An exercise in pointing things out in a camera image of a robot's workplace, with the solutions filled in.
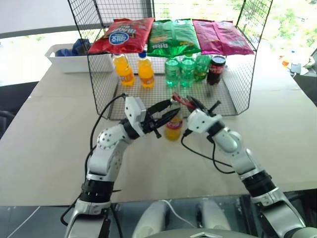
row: brand logo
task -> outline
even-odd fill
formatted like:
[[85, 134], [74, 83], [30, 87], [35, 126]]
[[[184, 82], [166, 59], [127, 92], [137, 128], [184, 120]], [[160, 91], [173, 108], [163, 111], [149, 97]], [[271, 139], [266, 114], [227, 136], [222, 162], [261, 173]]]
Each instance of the brand logo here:
[[112, 45], [121, 45], [127, 40], [129, 40], [129, 35], [125, 32], [113, 32], [109, 37], [109, 42]]

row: metal wire rack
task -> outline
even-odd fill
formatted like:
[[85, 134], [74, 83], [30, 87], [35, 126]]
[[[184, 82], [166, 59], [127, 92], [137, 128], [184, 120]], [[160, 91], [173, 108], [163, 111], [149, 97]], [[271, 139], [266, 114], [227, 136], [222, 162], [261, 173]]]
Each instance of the metal wire rack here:
[[[123, 87], [115, 72], [98, 72], [96, 68], [100, 68], [104, 62], [100, 58], [88, 55], [98, 114], [114, 96], [123, 92], [141, 97], [146, 107], [170, 98], [172, 92], [176, 91], [182, 96], [191, 95], [198, 98], [207, 107], [220, 100], [222, 104], [217, 107], [217, 113], [223, 116], [238, 115], [248, 109], [256, 53], [272, 0], [175, 0], [173, 3], [168, 0], [68, 0], [68, 2], [81, 38], [89, 39], [91, 43], [99, 39], [116, 18], [232, 20], [255, 52], [255, 55], [249, 56], [228, 56], [225, 72], [217, 86], [195, 83], [190, 89], [166, 87], [164, 58], [152, 58], [156, 73], [155, 86], [153, 89], [144, 89], [137, 77], [137, 54], [127, 54], [136, 74], [136, 84], [133, 87]], [[123, 106], [123, 102], [115, 102], [103, 117], [124, 118]], [[188, 115], [185, 108], [183, 115]]]

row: small juice bottle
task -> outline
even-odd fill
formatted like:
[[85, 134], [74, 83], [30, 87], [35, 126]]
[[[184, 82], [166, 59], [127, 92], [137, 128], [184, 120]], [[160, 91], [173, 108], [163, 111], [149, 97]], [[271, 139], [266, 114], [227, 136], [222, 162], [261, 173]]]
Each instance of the small juice bottle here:
[[139, 53], [138, 74], [144, 88], [154, 87], [154, 71], [151, 60], [147, 57], [146, 52]]
[[[179, 108], [179, 103], [172, 105], [173, 108]], [[177, 140], [182, 132], [183, 116], [178, 112], [167, 124], [165, 128], [165, 137], [169, 140]]]
[[120, 81], [123, 86], [133, 86], [135, 77], [132, 67], [129, 65], [128, 59], [124, 54], [114, 55], [113, 64], [116, 73], [120, 76]]

